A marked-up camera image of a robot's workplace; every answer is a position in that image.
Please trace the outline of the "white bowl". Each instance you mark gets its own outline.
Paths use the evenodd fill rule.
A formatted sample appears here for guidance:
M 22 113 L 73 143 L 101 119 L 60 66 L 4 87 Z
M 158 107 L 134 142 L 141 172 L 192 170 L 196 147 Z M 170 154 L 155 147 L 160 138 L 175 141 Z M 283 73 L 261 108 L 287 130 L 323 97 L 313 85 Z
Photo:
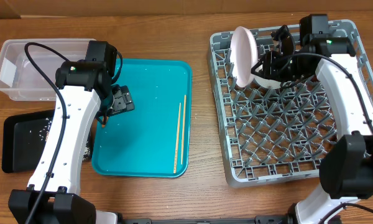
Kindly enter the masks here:
M 263 88 L 266 89 L 279 89 L 281 86 L 281 83 L 275 80 L 267 80 L 264 78 L 261 78 L 257 75 L 254 75 L 253 82 L 260 85 Z

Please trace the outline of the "wooden chopstick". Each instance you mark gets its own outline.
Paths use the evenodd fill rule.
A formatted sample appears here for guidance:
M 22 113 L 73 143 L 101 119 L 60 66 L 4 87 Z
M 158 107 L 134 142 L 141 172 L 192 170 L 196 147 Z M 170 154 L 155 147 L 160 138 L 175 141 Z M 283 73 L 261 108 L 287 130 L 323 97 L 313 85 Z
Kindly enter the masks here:
M 173 164 L 173 173 L 176 174 L 177 172 L 177 163 L 178 163 L 178 146 L 179 146 L 179 135 L 180 135 L 180 118 L 181 118 L 181 107 L 182 104 L 179 103 L 178 106 L 178 118 L 177 118 L 177 132 L 176 132 L 176 143 L 175 143 L 175 156 L 174 156 L 174 164 Z
M 183 116 L 182 116 L 182 141 L 181 141 L 181 165 L 183 164 L 184 139 L 185 139 L 185 111 L 186 111 L 187 96 L 183 98 Z

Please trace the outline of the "white rice pile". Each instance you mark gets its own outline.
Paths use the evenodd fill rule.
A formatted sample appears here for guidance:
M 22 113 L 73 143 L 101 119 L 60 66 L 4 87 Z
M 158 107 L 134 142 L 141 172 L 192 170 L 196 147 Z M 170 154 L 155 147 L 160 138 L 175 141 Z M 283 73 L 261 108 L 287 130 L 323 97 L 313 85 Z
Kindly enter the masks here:
M 47 122 L 47 124 L 39 131 L 39 138 L 41 141 L 47 141 L 50 127 L 52 124 L 52 118 L 45 118 L 44 121 Z M 91 149 L 91 133 L 88 133 L 88 137 L 86 140 L 86 145 L 83 153 L 83 160 L 89 161 L 92 157 L 92 149 Z

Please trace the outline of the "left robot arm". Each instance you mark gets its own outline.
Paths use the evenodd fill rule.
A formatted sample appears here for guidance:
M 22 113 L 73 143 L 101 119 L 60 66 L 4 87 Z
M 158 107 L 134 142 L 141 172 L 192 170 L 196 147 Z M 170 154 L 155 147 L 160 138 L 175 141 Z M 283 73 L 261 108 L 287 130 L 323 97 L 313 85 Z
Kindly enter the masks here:
M 31 57 L 32 45 L 25 44 L 25 55 L 56 93 L 56 108 L 39 163 L 26 189 L 11 191 L 8 207 L 17 223 L 121 223 L 120 213 L 97 210 L 80 196 L 80 177 L 93 120 L 105 125 L 135 108 L 128 87 L 116 83 L 122 55 L 91 40 L 85 58 L 65 58 L 51 81 Z

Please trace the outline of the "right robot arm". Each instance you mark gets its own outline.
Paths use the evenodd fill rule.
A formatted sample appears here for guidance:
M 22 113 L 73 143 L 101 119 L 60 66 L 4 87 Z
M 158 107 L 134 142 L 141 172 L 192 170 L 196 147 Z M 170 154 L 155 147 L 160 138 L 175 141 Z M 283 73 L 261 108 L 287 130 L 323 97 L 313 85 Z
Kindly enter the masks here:
M 373 106 L 350 38 L 334 36 L 325 14 L 302 18 L 299 29 L 299 43 L 287 26 L 273 31 L 278 46 L 262 56 L 251 73 L 279 83 L 313 75 L 322 84 L 338 140 L 321 160 L 319 185 L 295 205 L 293 221 L 327 223 L 373 196 Z

